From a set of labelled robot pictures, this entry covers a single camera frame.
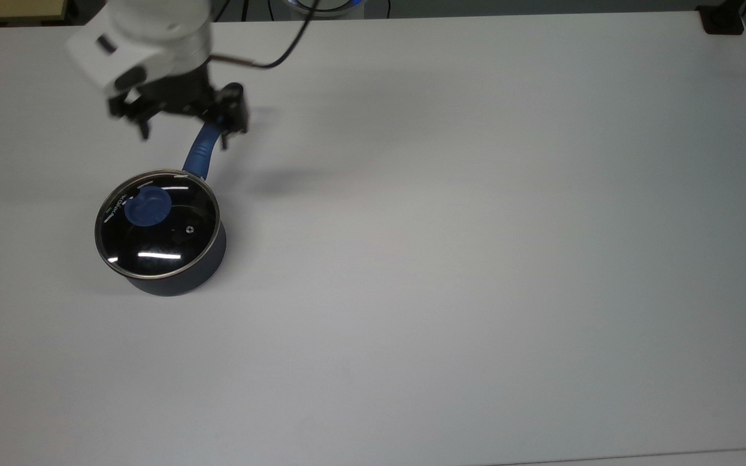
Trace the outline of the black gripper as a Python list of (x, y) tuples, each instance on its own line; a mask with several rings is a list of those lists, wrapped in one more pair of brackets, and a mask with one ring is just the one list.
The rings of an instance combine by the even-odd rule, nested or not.
[(113, 118), (125, 118), (137, 126), (142, 141), (149, 139), (149, 121), (160, 113), (194, 117), (212, 125), (220, 130), (218, 139), (222, 151), (228, 150), (231, 135), (249, 132), (245, 88), (237, 82), (220, 89), (213, 87), (207, 64), (154, 82), (137, 80), (134, 83), (135, 87), (107, 100), (107, 111)]

